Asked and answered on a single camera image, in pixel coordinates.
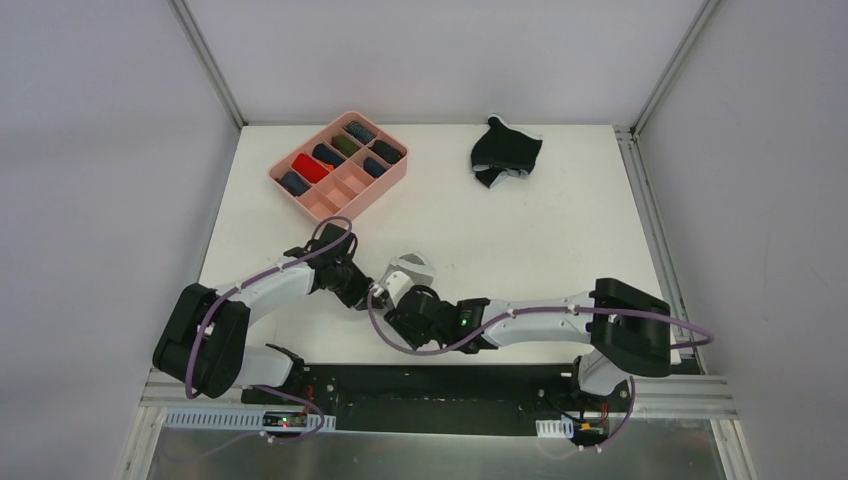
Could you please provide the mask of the grey underwear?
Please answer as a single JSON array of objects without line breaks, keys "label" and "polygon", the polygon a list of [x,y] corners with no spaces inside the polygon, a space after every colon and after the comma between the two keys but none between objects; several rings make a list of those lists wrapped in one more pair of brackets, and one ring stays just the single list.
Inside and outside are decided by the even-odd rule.
[{"label": "grey underwear", "polygon": [[430,286],[435,277],[435,266],[421,253],[410,252],[394,257],[388,264],[386,274],[400,273],[413,284]]}]

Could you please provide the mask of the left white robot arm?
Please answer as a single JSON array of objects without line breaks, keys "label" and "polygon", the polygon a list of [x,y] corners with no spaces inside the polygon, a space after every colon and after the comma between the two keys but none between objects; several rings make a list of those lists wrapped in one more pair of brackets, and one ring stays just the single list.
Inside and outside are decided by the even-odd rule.
[{"label": "left white robot arm", "polygon": [[286,302],[320,290],[349,309],[364,309],[374,281],[355,264],[357,247],[351,222],[332,217],[304,246],[258,273],[219,287],[186,286],[154,349],[153,367],[181,381],[190,399],[261,385],[281,404],[297,402],[305,390],[297,371],[302,359],[276,345],[248,345],[248,331]]}]

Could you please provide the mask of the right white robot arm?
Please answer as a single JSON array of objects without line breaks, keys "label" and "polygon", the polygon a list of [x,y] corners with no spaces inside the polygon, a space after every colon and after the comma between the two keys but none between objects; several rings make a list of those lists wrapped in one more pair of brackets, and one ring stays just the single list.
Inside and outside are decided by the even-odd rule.
[{"label": "right white robot arm", "polygon": [[629,377],[666,377],[681,361],[668,304],[613,278],[554,299],[451,303],[411,275],[394,272],[371,288],[367,305],[372,320],[384,321],[398,336],[391,347],[410,355],[475,355],[524,343],[583,345],[587,350],[574,360],[567,384],[569,400],[583,410]]}]

